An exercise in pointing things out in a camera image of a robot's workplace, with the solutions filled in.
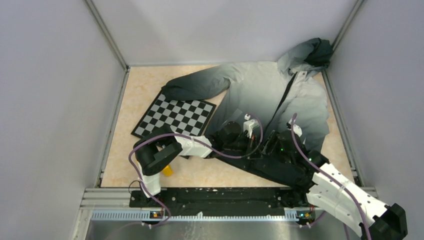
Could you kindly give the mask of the yellow block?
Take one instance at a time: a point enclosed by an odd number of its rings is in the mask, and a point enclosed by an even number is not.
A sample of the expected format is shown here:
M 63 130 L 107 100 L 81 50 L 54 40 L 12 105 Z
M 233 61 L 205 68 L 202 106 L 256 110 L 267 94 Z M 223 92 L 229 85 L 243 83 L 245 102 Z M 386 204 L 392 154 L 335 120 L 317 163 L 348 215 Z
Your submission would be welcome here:
M 170 177 L 173 175 L 173 170 L 171 168 L 171 166 L 168 164 L 164 167 L 164 169 L 161 171 L 161 173 L 165 176 L 165 177 Z

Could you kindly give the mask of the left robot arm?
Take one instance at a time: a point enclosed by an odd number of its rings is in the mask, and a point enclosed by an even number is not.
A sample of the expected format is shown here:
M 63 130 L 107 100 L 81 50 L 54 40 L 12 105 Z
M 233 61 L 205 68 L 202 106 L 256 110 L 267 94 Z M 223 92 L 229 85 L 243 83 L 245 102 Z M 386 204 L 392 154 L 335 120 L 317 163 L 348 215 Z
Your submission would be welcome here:
M 138 164 L 141 200 L 149 207 L 160 202 L 160 172 L 178 156 L 247 159 L 256 154 L 262 138 L 255 140 L 255 130 L 264 136 L 262 124 L 254 118 L 242 125 L 230 121 L 212 135 L 185 135 L 172 131 L 168 125 L 154 130 L 136 142 L 130 152 Z

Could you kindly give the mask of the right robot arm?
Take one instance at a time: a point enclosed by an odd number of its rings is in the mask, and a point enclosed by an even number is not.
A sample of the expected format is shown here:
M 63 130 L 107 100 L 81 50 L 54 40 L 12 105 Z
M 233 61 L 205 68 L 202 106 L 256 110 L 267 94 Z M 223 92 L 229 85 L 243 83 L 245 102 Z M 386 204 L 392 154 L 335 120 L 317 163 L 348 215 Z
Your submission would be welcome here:
M 406 211 L 388 205 L 350 181 L 316 150 L 307 150 L 300 137 L 273 131 L 259 148 L 265 160 L 282 167 L 277 176 L 295 189 L 299 206 L 321 208 L 351 228 L 363 240 L 402 240 L 408 234 Z

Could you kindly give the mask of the black white checkerboard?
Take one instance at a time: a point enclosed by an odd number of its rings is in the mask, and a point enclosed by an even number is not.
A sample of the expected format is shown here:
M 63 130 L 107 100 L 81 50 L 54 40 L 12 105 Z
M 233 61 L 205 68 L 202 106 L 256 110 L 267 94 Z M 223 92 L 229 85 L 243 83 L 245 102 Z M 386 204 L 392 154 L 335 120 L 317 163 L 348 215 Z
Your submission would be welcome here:
M 167 101 L 160 92 L 139 120 L 131 135 L 140 139 L 168 126 L 178 134 L 200 136 L 212 117 L 216 105 L 204 100 Z

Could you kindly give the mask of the grey gradient hooded jacket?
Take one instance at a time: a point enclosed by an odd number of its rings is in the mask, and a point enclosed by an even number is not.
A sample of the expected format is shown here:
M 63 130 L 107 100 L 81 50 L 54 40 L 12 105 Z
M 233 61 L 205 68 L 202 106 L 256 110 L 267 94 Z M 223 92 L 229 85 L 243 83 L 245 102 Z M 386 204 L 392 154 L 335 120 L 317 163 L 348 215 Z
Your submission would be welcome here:
M 282 133 L 295 118 L 301 142 L 319 152 L 329 134 L 328 98 L 314 76 L 330 65 L 328 40 L 313 38 L 285 52 L 277 61 L 228 63 L 174 78 L 162 87 L 167 101 L 206 100 L 224 93 L 205 129 L 218 132 L 227 121 L 244 122 L 247 114 L 259 119 L 255 134 L 266 139 Z

